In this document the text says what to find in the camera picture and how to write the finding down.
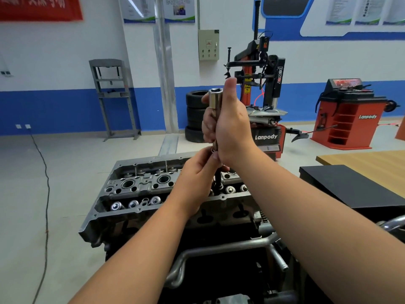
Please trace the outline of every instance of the tire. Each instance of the tire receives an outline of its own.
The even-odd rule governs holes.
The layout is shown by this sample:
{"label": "tire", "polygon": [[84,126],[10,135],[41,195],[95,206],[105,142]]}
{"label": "tire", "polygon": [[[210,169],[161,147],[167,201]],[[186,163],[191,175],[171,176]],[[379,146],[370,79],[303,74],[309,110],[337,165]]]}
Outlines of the tire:
{"label": "tire", "polygon": [[188,120],[187,127],[193,130],[202,130],[202,122],[197,122],[196,120]]}
{"label": "tire", "polygon": [[204,118],[205,109],[192,109],[187,107],[187,120],[194,122],[202,122]]}
{"label": "tire", "polygon": [[185,102],[187,107],[192,109],[205,109],[207,104],[201,102],[201,98],[208,93],[207,90],[191,91],[185,95]]}
{"label": "tire", "polygon": [[189,127],[184,129],[185,139],[193,143],[205,143],[204,134],[201,130],[193,130]]}

